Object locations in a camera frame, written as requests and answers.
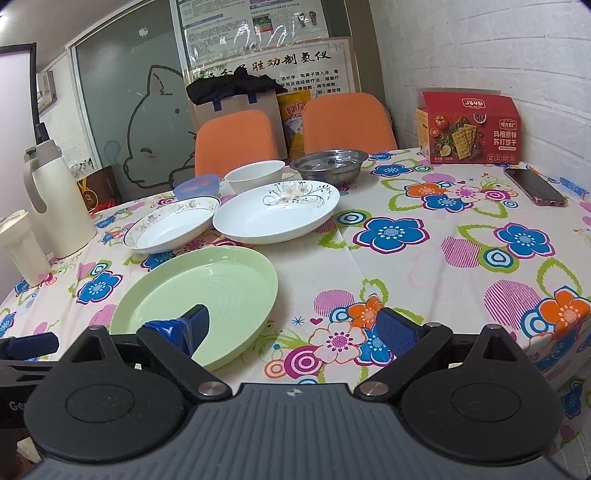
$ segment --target white bowl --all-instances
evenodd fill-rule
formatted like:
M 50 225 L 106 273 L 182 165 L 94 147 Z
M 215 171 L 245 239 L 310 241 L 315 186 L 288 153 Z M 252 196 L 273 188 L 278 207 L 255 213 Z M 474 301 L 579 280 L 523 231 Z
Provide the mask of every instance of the white bowl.
M 138 220 L 125 234 L 123 243 L 141 254 L 182 247 L 211 227 L 219 206 L 220 200 L 215 197 L 169 203 Z
M 277 244 L 318 228 L 331 217 L 339 200 L 339 191 L 328 183 L 284 181 L 234 197 L 216 212 L 213 227 L 245 244 Z
M 225 180 L 234 193 L 241 194 L 248 190 L 281 181 L 285 162 L 281 160 L 265 160 L 236 168 L 228 173 Z

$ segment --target red cracker box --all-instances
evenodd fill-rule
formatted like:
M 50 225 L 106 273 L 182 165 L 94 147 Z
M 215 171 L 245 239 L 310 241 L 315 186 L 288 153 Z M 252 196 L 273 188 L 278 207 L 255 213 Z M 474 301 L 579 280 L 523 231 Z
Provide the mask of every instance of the red cracker box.
M 470 92 L 422 92 L 418 142 L 432 164 L 519 163 L 521 119 L 510 97 Z

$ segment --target white cup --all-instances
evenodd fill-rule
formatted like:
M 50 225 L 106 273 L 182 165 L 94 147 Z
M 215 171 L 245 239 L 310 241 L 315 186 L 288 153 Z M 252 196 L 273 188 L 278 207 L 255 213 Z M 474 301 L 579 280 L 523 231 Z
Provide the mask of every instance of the white cup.
M 265 160 L 236 168 L 228 173 L 225 179 L 240 194 L 248 190 L 281 181 L 285 162 L 281 160 Z
M 50 266 L 28 216 L 28 212 L 19 210 L 4 221 L 0 220 L 0 246 L 8 251 L 25 281 L 36 287 L 47 278 Z

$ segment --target chair backrest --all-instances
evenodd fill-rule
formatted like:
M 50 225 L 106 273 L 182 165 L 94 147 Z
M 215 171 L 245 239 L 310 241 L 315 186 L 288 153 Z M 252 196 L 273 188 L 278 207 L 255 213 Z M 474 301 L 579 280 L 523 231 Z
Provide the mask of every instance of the chair backrest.
M 247 110 L 203 124 L 195 142 L 195 176 L 215 173 L 223 178 L 235 168 L 279 159 L 269 116 Z
M 372 154 L 398 148 L 386 109 L 368 93 L 337 93 L 309 101 L 303 128 L 306 154 L 334 149 Z

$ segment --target stainless steel bowl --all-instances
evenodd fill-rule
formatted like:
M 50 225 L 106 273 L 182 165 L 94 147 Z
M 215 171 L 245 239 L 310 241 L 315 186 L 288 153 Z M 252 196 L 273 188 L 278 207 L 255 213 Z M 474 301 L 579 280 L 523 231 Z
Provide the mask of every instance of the stainless steel bowl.
M 361 150 L 326 150 L 296 158 L 290 167 L 304 180 L 318 180 L 342 187 L 354 182 L 369 155 Z

